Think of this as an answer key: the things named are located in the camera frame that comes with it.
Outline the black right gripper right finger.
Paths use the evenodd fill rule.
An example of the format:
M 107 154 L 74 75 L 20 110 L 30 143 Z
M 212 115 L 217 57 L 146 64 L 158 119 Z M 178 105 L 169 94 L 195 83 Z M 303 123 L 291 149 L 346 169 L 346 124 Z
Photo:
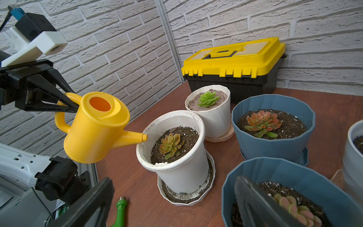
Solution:
M 249 178 L 238 176 L 234 192 L 245 227 L 302 226 Z

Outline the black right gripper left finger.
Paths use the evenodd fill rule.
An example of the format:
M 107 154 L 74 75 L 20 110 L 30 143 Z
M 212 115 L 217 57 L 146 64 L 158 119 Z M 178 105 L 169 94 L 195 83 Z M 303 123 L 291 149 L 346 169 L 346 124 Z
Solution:
M 48 226 L 105 227 L 113 195 L 112 180 L 106 177 Z

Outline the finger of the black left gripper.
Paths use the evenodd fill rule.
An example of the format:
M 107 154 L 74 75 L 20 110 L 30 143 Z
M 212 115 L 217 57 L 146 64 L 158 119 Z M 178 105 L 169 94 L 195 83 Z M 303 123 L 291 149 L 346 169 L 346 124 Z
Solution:
M 49 82 L 45 76 L 35 74 L 26 79 L 26 111 L 76 113 L 79 105 L 64 93 L 52 95 L 45 90 Z
M 45 71 L 45 79 L 49 82 L 45 86 L 45 90 L 52 95 L 61 95 L 62 92 L 57 89 L 57 85 L 66 93 L 75 93 L 69 86 L 63 76 L 54 68 L 50 68 Z

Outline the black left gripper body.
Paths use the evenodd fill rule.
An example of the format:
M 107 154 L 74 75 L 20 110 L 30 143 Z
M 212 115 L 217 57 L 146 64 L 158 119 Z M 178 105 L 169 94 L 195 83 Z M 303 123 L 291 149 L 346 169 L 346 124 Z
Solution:
M 15 103 L 24 111 L 53 112 L 54 97 L 45 90 L 54 85 L 53 65 L 42 59 L 1 67 L 1 106 Z

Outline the blue pot front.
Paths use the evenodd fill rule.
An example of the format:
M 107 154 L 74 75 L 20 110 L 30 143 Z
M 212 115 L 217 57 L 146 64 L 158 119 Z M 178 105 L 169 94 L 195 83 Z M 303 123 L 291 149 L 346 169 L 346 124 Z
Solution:
M 325 176 L 285 159 L 261 157 L 240 163 L 226 177 L 222 188 L 222 218 L 227 227 L 232 226 L 231 211 L 236 202 L 234 184 L 238 176 L 246 176 L 255 183 L 281 183 L 297 190 L 321 206 L 335 227 L 363 225 L 361 207 Z

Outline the blue pot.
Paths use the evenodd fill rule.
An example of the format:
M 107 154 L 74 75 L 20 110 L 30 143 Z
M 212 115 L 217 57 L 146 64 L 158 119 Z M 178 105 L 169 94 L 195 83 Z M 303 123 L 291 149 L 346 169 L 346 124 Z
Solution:
M 234 184 L 238 176 L 246 176 L 255 183 L 281 183 L 297 190 L 321 206 L 335 227 L 363 225 L 361 207 L 325 176 L 285 159 L 261 157 L 240 163 L 226 177 L 222 188 L 222 218 L 227 227 L 232 226 L 231 211 L 236 202 Z
M 232 110 L 232 124 L 246 160 L 269 157 L 299 162 L 315 129 L 315 112 L 296 98 L 252 96 Z

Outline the yellow plastic watering can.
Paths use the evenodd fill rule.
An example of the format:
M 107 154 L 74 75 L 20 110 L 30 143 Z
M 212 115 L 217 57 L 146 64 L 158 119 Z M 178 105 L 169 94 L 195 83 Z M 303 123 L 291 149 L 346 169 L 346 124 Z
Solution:
M 66 93 L 79 105 L 72 125 L 65 122 L 63 112 L 55 113 L 56 126 L 67 133 L 63 147 L 70 159 L 92 164 L 104 159 L 114 148 L 147 141 L 147 135 L 126 131 L 130 121 L 127 106 L 118 98 L 104 92 L 84 96 Z

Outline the blue pot back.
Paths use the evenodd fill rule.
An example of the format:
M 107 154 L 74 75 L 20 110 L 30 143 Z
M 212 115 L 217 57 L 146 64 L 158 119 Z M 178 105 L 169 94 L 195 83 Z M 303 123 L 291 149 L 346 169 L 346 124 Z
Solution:
M 299 162 L 315 129 L 315 112 L 296 98 L 252 96 L 232 110 L 232 124 L 246 160 L 269 157 Z

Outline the large white round pot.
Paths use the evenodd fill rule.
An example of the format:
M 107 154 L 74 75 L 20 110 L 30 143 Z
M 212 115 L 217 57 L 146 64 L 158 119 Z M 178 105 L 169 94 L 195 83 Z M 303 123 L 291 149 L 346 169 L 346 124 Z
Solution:
M 137 145 L 140 164 L 158 175 L 161 195 L 176 206 L 193 206 L 211 190 L 216 176 L 213 157 L 204 146 L 205 126 L 195 113 L 166 113 L 143 131 L 147 142 Z

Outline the small white faceted pot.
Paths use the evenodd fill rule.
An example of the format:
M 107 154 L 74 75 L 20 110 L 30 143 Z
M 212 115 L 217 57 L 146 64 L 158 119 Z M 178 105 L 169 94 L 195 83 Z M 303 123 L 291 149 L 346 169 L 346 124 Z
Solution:
M 196 101 L 201 94 L 216 92 L 219 96 L 219 105 L 212 105 L 200 110 Z M 192 92 L 185 100 L 185 107 L 188 111 L 198 114 L 206 129 L 205 140 L 212 143 L 225 142 L 234 136 L 234 129 L 231 120 L 231 92 L 227 87 L 221 85 L 209 85 Z

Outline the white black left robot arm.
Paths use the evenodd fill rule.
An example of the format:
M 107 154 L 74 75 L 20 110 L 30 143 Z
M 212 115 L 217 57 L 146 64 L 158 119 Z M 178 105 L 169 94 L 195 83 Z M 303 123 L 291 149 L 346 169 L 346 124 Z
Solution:
M 79 105 L 64 92 L 73 92 L 50 60 L 1 67 L 1 106 L 11 103 L 30 112 L 76 113 Z M 43 192 L 50 201 L 74 204 L 91 189 L 90 174 L 78 174 L 71 159 L 35 155 L 1 145 L 1 175 Z

